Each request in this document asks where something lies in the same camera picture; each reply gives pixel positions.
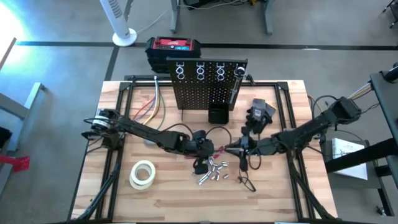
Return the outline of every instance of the black pegboard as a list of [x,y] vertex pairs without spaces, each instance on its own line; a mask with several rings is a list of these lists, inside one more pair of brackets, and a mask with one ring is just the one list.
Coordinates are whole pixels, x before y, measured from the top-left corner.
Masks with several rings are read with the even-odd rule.
[[[247,65],[247,59],[168,58],[167,66],[178,109],[208,110],[209,102],[229,103],[236,82],[234,71],[236,67],[246,69]],[[234,110],[241,82],[233,103],[229,104],[230,111]]]

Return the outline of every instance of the wooden tabletop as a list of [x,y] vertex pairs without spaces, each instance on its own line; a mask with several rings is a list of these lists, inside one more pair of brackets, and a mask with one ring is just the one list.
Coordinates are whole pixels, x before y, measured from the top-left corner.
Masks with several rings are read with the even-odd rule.
[[[311,118],[307,93],[301,80],[288,81],[294,115],[298,126]],[[115,108],[120,82],[104,82],[98,108]],[[161,129],[175,123],[181,123],[181,111],[177,109],[172,87],[161,87],[165,100],[166,116]],[[154,88],[134,88],[130,117],[138,109],[154,97]],[[271,87],[255,86],[241,87],[234,111],[229,114],[229,123],[225,125],[231,131],[233,140],[241,136],[241,126],[244,126],[246,110],[251,107],[253,98],[263,98],[277,108],[275,91]],[[122,111],[126,105],[126,97],[122,103]],[[163,117],[163,108],[149,123],[157,128]],[[268,124],[261,137],[270,136],[280,131],[278,113],[273,116],[273,123]],[[183,111],[183,123],[193,131],[209,130],[215,126],[207,122],[207,111]],[[187,133],[184,127],[172,130]],[[215,129],[210,138],[216,148],[229,143],[227,133],[222,129]],[[89,147],[98,147],[100,143]],[[316,141],[311,146],[319,148]],[[90,200],[98,193],[103,175],[106,150],[99,149],[88,154],[85,158],[83,171],[76,195],[72,218],[83,213],[90,204]],[[335,203],[326,174],[322,155],[306,149],[303,158],[312,192],[320,203],[334,216]],[[146,190],[135,190],[130,186],[129,174],[133,165],[140,160],[151,161],[156,168],[153,184]],[[243,184],[237,182],[238,158],[223,153],[215,160],[217,164],[226,161],[229,166],[221,170],[221,175],[229,174],[229,178],[219,181],[207,180],[198,185],[201,176],[192,174],[192,160],[183,156],[164,152],[158,147],[149,147],[144,140],[127,135],[124,146],[123,164],[121,168],[118,196],[114,211],[114,222],[288,222],[297,221],[287,168],[286,155],[263,156],[259,170],[249,169],[249,177],[257,188],[257,192],[250,192]],[[108,211],[110,190],[106,196],[103,210],[104,216]],[[305,199],[302,191],[300,198],[304,214],[307,217]]]

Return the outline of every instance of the masking tape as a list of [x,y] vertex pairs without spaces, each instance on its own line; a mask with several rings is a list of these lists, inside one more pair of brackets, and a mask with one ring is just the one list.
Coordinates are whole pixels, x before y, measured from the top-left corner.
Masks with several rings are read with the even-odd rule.
[[[146,171],[148,171],[149,174],[149,178],[146,180],[139,180],[137,178],[137,173],[139,170],[144,169]],[[156,170],[155,170],[155,166],[153,165],[153,163],[151,163],[150,161],[147,160],[143,160],[143,161],[139,161],[137,162],[131,169],[131,173],[130,173],[130,184],[131,187],[137,189],[137,190],[144,190],[147,189],[152,182],[155,179],[155,174],[156,174]]]

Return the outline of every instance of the concrete floor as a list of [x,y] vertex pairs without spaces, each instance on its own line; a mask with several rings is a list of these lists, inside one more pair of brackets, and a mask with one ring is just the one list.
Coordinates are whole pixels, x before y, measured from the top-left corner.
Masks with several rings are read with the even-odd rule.
[[[125,8],[127,0],[119,0]],[[398,28],[389,29],[391,12],[381,14],[388,1],[278,0],[274,4],[274,34],[264,34],[261,5],[223,6],[180,13],[176,36],[206,43],[396,45]],[[169,1],[134,0],[128,24],[139,30],[169,8]],[[99,1],[3,0],[0,17],[19,40],[110,42],[113,34]],[[141,33],[170,36],[170,14]],[[19,156],[30,156],[30,169],[12,174],[0,197],[0,223],[48,223],[67,218],[83,159],[88,127],[83,118],[94,114],[113,47],[15,46],[0,71],[0,90],[24,102],[34,82],[42,82],[33,119],[21,142]],[[248,58],[249,73],[258,80],[305,80],[313,96],[349,95],[369,80],[369,74],[388,70],[398,61],[397,51],[202,49],[204,58]],[[112,80],[125,75],[152,74],[143,48],[120,49]],[[358,100],[367,108],[372,93]],[[15,120],[0,111],[0,125]],[[379,108],[344,127],[371,143],[391,136]],[[338,137],[354,140],[348,135]],[[398,193],[384,178],[398,212]],[[397,223],[374,212],[381,205],[376,190],[333,189],[339,217],[344,220]]]

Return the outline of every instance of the desk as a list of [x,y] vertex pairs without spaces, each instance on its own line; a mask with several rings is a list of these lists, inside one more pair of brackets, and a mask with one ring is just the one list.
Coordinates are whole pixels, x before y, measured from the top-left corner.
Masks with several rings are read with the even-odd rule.
[[[4,65],[4,62],[6,61],[15,42],[16,42],[15,37],[8,37],[6,35],[2,37],[2,39],[0,39],[0,58],[1,58],[0,70],[1,67]],[[36,97],[39,93],[39,90],[43,89],[44,86],[41,83],[35,83],[24,105],[0,93],[0,110],[4,110],[9,114],[17,116],[21,120],[12,130],[13,134],[8,143],[6,143],[6,145],[4,146],[4,149],[0,149],[0,150],[5,150],[7,156],[14,156],[17,147],[19,145],[19,141],[21,140],[20,138],[21,133],[24,129],[26,121],[28,120],[30,108],[34,104]],[[0,195],[1,195],[2,191],[4,190],[4,187],[6,186],[8,177],[11,174],[12,165],[0,164],[0,168],[1,168],[0,169]]]
[[[199,0],[187,0],[189,5],[196,6]],[[262,2],[262,11],[264,14],[264,26],[266,28],[266,34],[272,35],[273,28],[272,28],[272,5],[274,4],[275,0],[265,0]],[[180,14],[180,6],[182,1],[180,0],[171,0],[172,3],[172,18],[170,23],[170,31],[175,34],[177,32],[177,21]]]
[[[301,125],[311,118],[307,93],[304,82],[288,81],[295,120]],[[120,82],[104,82],[98,108],[115,108]],[[181,122],[181,111],[177,109],[172,87],[161,87],[167,115],[163,128]],[[153,87],[134,87],[130,117],[148,102],[154,95]],[[229,123],[225,126],[231,131],[234,140],[240,137],[240,128],[244,125],[246,110],[250,108],[254,97],[265,100],[277,108],[275,90],[264,86],[242,86],[236,101],[234,111],[229,114]],[[122,102],[124,111],[126,96]],[[157,127],[163,115],[163,110],[153,121],[151,127]],[[280,131],[280,119],[277,113],[274,122],[269,124],[261,137],[270,136]],[[183,111],[183,123],[196,131],[209,130],[207,111]],[[186,132],[184,127],[173,130]],[[210,138],[218,148],[228,143],[228,135],[222,129],[215,129]],[[100,143],[88,149],[98,147]],[[318,148],[316,141],[311,146]],[[73,203],[71,218],[82,214],[90,204],[90,200],[98,193],[104,167],[106,150],[100,149],[88,154],[83,164],[80,182],[76,189],[76,199]],[[334,216],[336,208],[331,194],[328,176],[322,155],[312,150],[304,150],[303,158],[307,167],[308,181],[311,190],[321,204]],[[153,184],[143,191],[134,190],[129,184],[129,173],[133,165],[143,159],[154,163],[156,177]],[[296,212],[287,169],[286,155],[264,156],[259,170],[249,170],[250,180],[257,188],[252,193],[244,185],[236,181],[238,175],[238,158],[223,153],[216,163],[227,161],[229,166],[221,174],[229,174],[229,178],[220,181],[207,180],[198,185],[201,176],[192,174],[192,160],[183,156],[170,154],[155,147],[148,147],[144,140],[127,135],[124,145],[123,162],[118,184],[114,222],[273,222],[296,221]],[[110,190],[105,198],[103,215],[108,211]],[[301,203],[306,210],[303,193],[300,193]]]

